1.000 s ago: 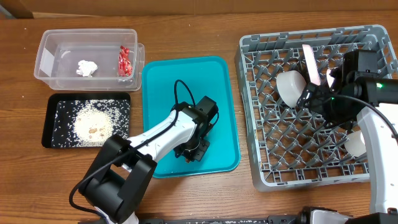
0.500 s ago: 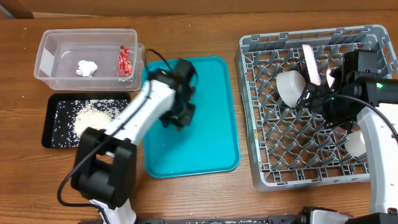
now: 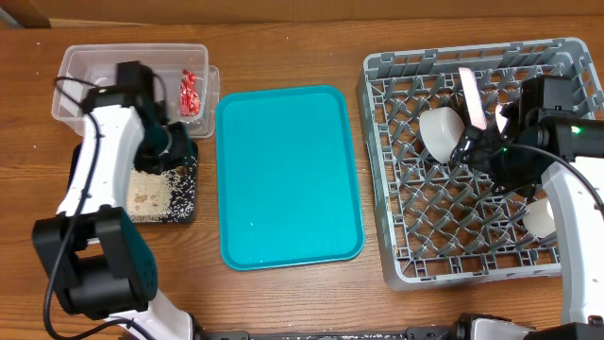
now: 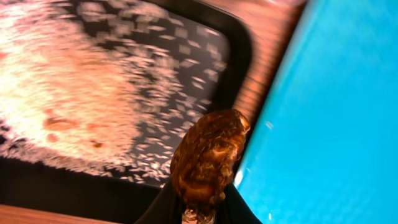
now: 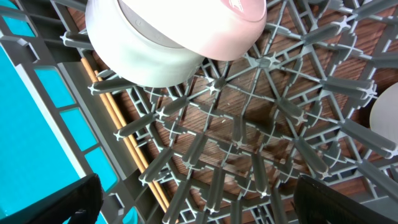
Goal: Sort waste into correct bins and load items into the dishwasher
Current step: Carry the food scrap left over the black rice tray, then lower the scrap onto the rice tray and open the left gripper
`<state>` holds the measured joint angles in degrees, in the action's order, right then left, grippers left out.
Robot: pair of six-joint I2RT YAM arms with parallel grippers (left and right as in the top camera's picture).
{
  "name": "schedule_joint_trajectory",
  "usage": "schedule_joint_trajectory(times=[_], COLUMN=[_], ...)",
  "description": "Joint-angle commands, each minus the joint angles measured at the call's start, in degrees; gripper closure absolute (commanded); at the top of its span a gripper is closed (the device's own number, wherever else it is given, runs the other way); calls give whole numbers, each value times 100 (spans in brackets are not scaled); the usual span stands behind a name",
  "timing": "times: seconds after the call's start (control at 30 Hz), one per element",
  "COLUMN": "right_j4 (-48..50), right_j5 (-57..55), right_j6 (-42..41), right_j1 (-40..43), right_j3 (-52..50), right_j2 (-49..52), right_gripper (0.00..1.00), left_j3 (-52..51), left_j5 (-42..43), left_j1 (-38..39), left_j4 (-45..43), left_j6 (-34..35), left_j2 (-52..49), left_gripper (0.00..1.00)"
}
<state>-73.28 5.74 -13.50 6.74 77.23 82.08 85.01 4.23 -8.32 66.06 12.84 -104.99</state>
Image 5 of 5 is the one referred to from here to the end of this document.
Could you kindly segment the white cup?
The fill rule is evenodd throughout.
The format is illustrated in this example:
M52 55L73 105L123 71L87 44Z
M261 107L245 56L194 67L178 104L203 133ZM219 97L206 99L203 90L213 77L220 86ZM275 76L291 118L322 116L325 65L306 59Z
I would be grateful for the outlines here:
M373 104L369 123L375 133L397 143L397 86L387 88Z

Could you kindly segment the grey-green bowl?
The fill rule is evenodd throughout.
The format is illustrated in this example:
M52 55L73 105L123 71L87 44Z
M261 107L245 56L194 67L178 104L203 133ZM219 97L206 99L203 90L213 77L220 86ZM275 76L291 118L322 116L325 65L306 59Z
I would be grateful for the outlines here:
M163 35L125 1L89 0L85 22L100 59L120 77L140 86L164 88L183 83L204 60Z

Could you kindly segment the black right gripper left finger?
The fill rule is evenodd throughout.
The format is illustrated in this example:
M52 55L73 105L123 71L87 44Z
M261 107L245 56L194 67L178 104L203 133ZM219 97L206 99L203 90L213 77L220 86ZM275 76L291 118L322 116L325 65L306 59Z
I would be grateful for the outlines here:
M96 223L103 205L98 174L89 174L1 219L1 224Z

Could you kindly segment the pink shallow bowl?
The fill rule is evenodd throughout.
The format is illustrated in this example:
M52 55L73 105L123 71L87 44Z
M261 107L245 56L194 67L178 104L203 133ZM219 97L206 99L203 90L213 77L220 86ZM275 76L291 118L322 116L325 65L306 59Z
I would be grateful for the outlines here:
M266 0L126 0L165 36L204 57L242 57L264 31Z

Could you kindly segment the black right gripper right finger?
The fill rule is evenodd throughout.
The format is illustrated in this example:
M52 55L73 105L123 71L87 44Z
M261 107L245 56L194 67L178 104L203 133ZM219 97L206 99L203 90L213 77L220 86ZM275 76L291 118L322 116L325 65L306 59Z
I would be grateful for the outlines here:
M397 224L307 175L298 178L294 208L300 224Z

